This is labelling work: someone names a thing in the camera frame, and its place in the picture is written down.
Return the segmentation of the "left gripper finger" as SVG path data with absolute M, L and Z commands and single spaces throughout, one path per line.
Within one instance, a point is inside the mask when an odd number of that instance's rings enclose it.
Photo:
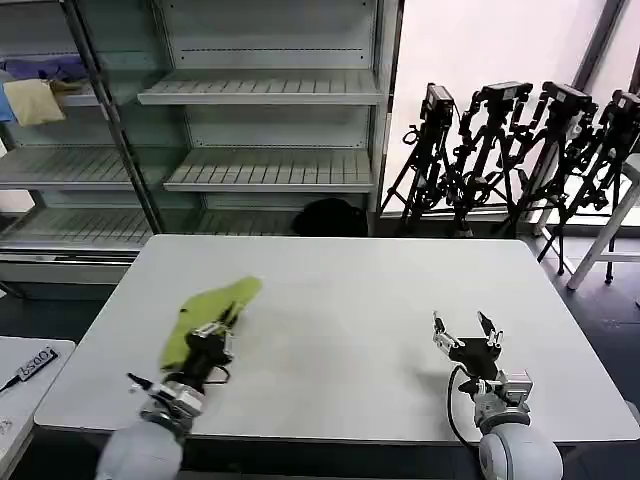
M 215 320 L 193 329 L 192 334 L 201 338 L 207 338 L 212 335 L 223 337 L 224 331 L 222 327 L 222 315 L 224 311 Z
M 230 351 L 232 347 L 232 340 L 234 338 L 234 328 L 238 322 L 240 313 L 243 310 L 243 306 L 236 302 L 232 302 L 231 305 L 224 311 L 222 315 L 222 327 L 224 331 L 224 347 L 226 351 Z

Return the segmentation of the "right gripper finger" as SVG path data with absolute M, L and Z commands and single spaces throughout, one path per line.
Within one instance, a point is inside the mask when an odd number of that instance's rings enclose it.
M 503 336 L 502 330 L 497 330 L 493 321 L 481 311 L 477 312 L 478 320 L 487 340 L 487 346 L 500 348 Z
M 433 312 L 434 334 L 433 341 L 443 352 L 450 352 L 452 349 L 461 348 L 463 342 L 451 335 L 445 327 L 444 321 L 437 311 Z

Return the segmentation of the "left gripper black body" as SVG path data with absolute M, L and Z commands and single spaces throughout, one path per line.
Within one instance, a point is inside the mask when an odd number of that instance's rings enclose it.
M 174 380 L 192 388 L 204 388 L 206 385 L 224 385 L 231 378 L 226 368 L 232 358 L 225 350 L 224 337 L 212 335 L 201 338 L 189 333 L 186 337 L 188 353 L 178 370 L 174 373 Z M 214 370 L 225 374 L 222 380 L 210 380 Z

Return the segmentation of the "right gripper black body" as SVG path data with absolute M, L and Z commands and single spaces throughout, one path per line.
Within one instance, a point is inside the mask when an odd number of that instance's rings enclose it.
M 490 345 L 483 338 L 463 338 L 460 342 L 461 344 L 449 349 L 448 358 L 462 364 L 471 377 L 495 380 L 498 375 L 496 361 L 500 355 L 500 346 Z

